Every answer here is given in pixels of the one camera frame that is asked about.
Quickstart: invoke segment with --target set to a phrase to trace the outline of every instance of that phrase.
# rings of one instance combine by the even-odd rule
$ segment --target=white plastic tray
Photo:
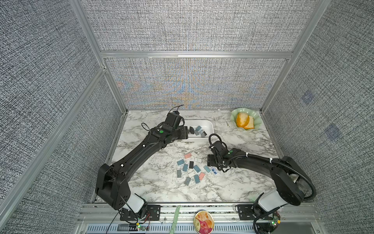
[[[206,132],[205,137],[201,137],[201,135],[196,136],[195,134],[188,133],[188,139],[184,139],[185,142],[199,142],[199,141],[208,141],[208,137],[210,134],[214,133],[213,124],[211,121],[206,119],[197,119],[197,120],[187,120],[185,119],[185,126],[190,129],[190,127],[193,127],[193,129],[196,129],[198,126],[200,126],[204,132]]]

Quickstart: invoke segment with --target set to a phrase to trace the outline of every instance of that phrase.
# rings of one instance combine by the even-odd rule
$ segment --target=fabric wall
[[[95,189],[122,113],[101,78],[2,234],[72,233]]]
[[[108,58],[128,108],[259,109],[285,59]]]
[[[82,0],[102,50],[292,51],[318,0]]]
[[[99,65],[68,0],[2,1],[0,201]]]
[[[82,0],[82,5],[102,51],[291,52],[317,2]],[[107,60],[132,109],[182,103],[190,109],[259,109],[285,61]]]
[[[373,2],[333,0],[264,114],[330,234],[374,230],[373,64]]]

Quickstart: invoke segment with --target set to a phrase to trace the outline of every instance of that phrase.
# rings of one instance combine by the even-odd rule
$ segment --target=peeled orange
[[[244,128],[249,123],[249,115],[244,112],[240,112],[236,117],[236,126]]]

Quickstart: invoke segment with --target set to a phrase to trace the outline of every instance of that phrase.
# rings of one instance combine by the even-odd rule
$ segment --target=label on tin
[[[198,233],[209,234],[213,231],[214,220],[209,212],[202,210],[195,215],[193,225]]]

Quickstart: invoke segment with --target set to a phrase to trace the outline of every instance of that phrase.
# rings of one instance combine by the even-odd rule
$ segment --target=green bowl
[[[251,109],[247,109],[247,108],[238,108],[238,109],[235,109],[233,111],[231,111],[231,121],[233,121],[235,123],[235,126],[237,128],[240,128],[236,125],[236,117],[237,115],[240,113],[240,112],[244,112],[244,113],[247,113],[248,115],[252,116],[253,117],[253,122],[254,122],[254,127],[255,129],[244,129],[244,128],[241,128],[245,131],[250,131],[250,130],[258,130],[260,128],[260,125],[262,124],[262,119],[260,117],[260,115],[254,111],[254,110],[251,110]]]

